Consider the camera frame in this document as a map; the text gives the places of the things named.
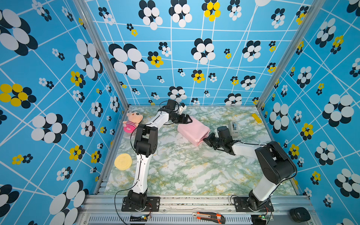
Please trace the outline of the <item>purple wrapping paper sheet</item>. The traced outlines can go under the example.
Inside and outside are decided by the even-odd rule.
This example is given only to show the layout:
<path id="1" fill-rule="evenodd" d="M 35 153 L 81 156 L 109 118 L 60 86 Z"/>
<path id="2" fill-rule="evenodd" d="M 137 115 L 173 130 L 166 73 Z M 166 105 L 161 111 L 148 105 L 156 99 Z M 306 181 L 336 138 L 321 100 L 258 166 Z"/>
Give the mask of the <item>purple wrapping paper sheet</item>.
<path id="1" fill-rule="evenodd" d="M 199 146 L 203 142 L 203 139 L 208 137 L 210 128 L 192 116 L 190 119 L 192 120 L 191 123 L 179 124 L 177 130 L 194 146 Z"/>

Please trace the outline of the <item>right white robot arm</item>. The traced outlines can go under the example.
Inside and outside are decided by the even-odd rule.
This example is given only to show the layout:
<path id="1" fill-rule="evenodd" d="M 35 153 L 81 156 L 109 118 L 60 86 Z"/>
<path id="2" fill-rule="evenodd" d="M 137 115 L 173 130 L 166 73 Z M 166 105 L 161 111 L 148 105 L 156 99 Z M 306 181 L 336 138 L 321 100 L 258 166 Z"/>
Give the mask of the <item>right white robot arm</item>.
<path id="1" fill-rule="evenodd" d="M 262 170 L 262 178 L 259 183 L 249 192 L 248 205 L 253 211 L 257 211 L 265 205 L 278 186 L 297 174 L 297 167 L 287 153 L 276 141 L 267 144 L 246 143 L 234 140 L 229 128 L 226 126 L 209 134 L 203 141 L 214 150 L 223 151 L 230 155 L 240 155 L 256 158 Z"/>

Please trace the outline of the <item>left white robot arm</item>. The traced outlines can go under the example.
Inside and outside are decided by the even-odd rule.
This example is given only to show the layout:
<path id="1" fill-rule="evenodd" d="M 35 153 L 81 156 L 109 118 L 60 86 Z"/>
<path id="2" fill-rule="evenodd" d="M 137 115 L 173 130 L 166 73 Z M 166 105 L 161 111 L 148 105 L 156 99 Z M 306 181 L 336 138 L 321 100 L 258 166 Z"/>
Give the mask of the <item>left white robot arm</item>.
<path id="1" fill-rule="evenodd" d="M 149 122 L 140 124 L 136 129 L 136 135 L 132 147 L 136 153 L 136 175 L 134 185 L 129 191 L 132 195 L 144 198 L 147 194 L 148 171 L 152 156 L 158 147 L 158 131 L 164 125 L 188 124 L 192 122 L 189 115 L 184 114 L 184 103 L 168 100 L 157 114 Z"/>

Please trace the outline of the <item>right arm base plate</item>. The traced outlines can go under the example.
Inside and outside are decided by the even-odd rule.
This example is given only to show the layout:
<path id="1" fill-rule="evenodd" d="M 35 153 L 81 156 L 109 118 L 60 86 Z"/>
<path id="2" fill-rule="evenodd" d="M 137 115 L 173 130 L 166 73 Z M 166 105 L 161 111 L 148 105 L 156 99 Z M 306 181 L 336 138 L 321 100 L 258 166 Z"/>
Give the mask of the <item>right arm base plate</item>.
<path id="1" fill-rule="evenodd" d="M 258 201 L 255 197 L 233 197 L 231 200 L 236 212 L 274 212 L 271 200 Z"/>

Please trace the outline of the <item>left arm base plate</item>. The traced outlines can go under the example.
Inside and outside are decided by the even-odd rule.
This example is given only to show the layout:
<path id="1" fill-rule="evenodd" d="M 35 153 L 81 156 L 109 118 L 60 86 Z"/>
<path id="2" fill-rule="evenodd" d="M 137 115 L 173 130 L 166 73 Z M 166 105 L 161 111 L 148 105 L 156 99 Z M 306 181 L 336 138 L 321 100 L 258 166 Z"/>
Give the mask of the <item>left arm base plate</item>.
<path id="1" fill-rule="evenodd" d="M 147 196 L 145 193 L 136 193 L 130 190 L 123 198 L 122 212 L 159 212 L 160 197 Z"/>

